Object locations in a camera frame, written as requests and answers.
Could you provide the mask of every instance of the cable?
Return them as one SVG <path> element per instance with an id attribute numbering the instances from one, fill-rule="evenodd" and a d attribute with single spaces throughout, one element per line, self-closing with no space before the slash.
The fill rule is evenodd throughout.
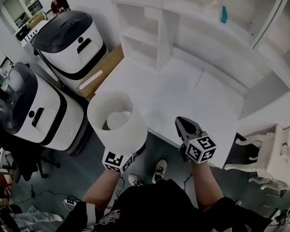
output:
<path id="1" fill-rule="evenodd" d="M 33 187 L 31 186 L 31 197 L 30 197 L 30 198 L 28 198 L 28 199 L 26 199 L 26 200 L 24 200 L 24 201 L 21 201 L 21 202 L 14 202 L 14 203 L 9 204 L 9 205 L 3 205 L 3 206 L 0 206 L 0 208 L 5 207 L 5 206 L 10 206 L 10 205 L 13 205 L 13 204 L 25 203 L 25 202 L 29 201 L 30 199 L 33 199 L 33 198 L 35 198 L 35 197 L 40 197 L 44 192 L 49 192 L 50 194 L 52 194 L 52 195 L 54 195 L 54 196 L 65 195 L 65 196 L 67 196 L 67 199 L 68 199 L 68 200 L 71 200 L 70 197 L 73 197 L 74 200 L 80 201 L 80 199 L 76 198 L 76 197 L 73 196 L 73 195 L 68 195 L 68 194 L 66 194 L 66 193 L 53 193 L 53 192 L 50 191 L 50 190 L 43 190 L 43 191 L 40 192 L 40 194 L 37 194 L 37 193 L 35 193 L 35 192 L 33 191 Z"/>
<path id="2" fill-rule="evenodd" d="M 186 183 L 187 183 L 187 181 L 189 181 L 189 179 L 190 179 L 192 176 L 193 176 L 193 173 L 191 173 L 191 174 L 188 176 L 187 180 L 184 181 L 184 191 L 185 191 L 185 192 L 186 192 Z"/>
<path id="3" fill-rule="evenodd" d="M 125 187 L 125 184 L 126 184 L 126 183 L 125 183 L 125 180 L 124 180 L 123 177 L 120 177 L 120 179 L 122 179 L 123 184 L 122 184 L 121 189 L 120 189 L 119 191 L 116 192 L 116 197 L 117 197 L 117 199 L 119 198 L 119 195 L 121 194 L 121 191 L 123 190 L 123 188 Z"/>

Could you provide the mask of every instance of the human arm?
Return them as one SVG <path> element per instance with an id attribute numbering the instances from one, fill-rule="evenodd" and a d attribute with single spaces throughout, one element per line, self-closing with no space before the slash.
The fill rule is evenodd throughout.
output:
<path id="1" fill-rule="evenodd" d="M 206 211 L 223 198 L 222 191 L 207 162 L 200 164 L 192 162 L 192 173 L 198 205 L 201 210 Z"/>
<path id="2" fill-rule="evenodd" d="M 59 14 L 59 10 L 58 10 L 57 6 L 54 4 L 54 2 L 51 3 L 50 7 L 51 7 L 54 15 Z"/>
<path id="3" fill-rule="evenodd" d="M 93 230 L 95 224 L 103 217 L 119 177 L 120 174 L 105 170 L 56 232 L 81 232 L 85 228 Z"/>
<path id="4" fill-rule="evenodd" d="M 96 182 L 88 189 L 83 201 L 91 203 L 104 212 L 114 193 L 120 174 L 104 170 Z"/>

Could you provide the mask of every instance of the person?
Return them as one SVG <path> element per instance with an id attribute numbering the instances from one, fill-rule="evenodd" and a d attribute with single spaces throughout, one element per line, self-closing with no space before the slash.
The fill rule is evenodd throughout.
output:
<path id="1" fill-rule="evenodd" d="M 224 198 L 206 162 L 192 163 L 194 189 L 199 209 L 174 181 L 165 180 L 167 162 L 160 160 L 154 184 L 144 185 L 130 174 L 126 189 L 104 216 L 120 174 L 105 170 L 70 212 L 57 232 L 73 231 L 264 231 L 270 222 Z"/>
<path id="2" fill-rule="evenodd" d="M 34 206 L 31 206 L 27 213 L 10 214 L 10 216 L 14 219 L 20 232 L 33 231 L 33 225 L 38 222 L 63 221 L 60 215 L 41 212 Z"/>
<path id="3" fill-rule="evenodd" d="M 55 15 L 59 15 L 63 11 L 70 10 L 70 6 L 67 0 L 53 0 L 51 3 L 52 12 Z"/>

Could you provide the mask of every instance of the cardboard box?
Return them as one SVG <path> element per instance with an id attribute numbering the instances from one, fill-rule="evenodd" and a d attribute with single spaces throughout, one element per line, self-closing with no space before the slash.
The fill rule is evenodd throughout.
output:
<path id="1" fill-rule="evenodd" d="M 35 13 L 34 16 L 28 22 L 28 28 L 33 30 L 34 27 L 36 25 L 38 25 L 39 22 L 41 22 L 43 20 L 45 20 L 45 16 L 44 16 L 42 11 L 39 11 L 39 12 Z"/>
<path id="2" fill-rule="evenodd" d="M 120 44 L 85 76 L 84 80 L 77 88 L 78 91 L 88 101 L 90 101 L 92 97 L 95 96 L 95 92 L 98 87 L 123 58 L 124 54 Z"/>

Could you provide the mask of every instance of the black robot lid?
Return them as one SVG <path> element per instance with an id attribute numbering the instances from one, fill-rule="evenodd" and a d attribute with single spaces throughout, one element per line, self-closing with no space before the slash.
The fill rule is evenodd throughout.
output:
<path id="1" fill-rule="evenodd" d="M 32 39 L 31 45 L 47 53 L 61 52 L 75 42 L 92 24 L 92 17 L 81 11 L 66 11 L 50 22 Z"/>

